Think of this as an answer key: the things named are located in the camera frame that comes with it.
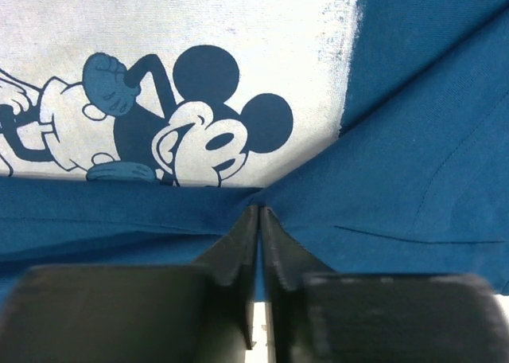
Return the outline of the navy blue printed t-shirt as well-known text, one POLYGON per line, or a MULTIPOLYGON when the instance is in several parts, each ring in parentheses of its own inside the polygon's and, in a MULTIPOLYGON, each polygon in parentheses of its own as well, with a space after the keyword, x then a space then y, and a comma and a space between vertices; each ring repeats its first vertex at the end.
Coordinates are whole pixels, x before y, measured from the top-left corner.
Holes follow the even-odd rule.
POLYGON ((248 205, 345 272, 508 292, 508 0, 1 0, 1 294, 248 205))

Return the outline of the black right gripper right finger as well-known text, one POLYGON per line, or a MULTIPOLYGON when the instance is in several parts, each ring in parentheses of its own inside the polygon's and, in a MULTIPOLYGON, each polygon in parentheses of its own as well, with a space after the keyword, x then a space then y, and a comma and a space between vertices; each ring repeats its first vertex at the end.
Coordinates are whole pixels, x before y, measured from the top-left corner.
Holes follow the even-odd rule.
POLYGON ((340 274, 259 213, 271 362, 505 362, 508 324, 476 275, 340 274))

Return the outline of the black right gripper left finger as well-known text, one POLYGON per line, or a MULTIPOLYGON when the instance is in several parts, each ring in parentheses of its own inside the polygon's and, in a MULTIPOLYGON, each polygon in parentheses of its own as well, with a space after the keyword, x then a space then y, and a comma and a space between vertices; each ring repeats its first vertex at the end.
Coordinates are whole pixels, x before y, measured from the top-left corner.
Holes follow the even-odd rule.
POLYGON ((241 362, 252 344, 258 208, 189 264, 46 265, 1 311, 4 362, 241 362))

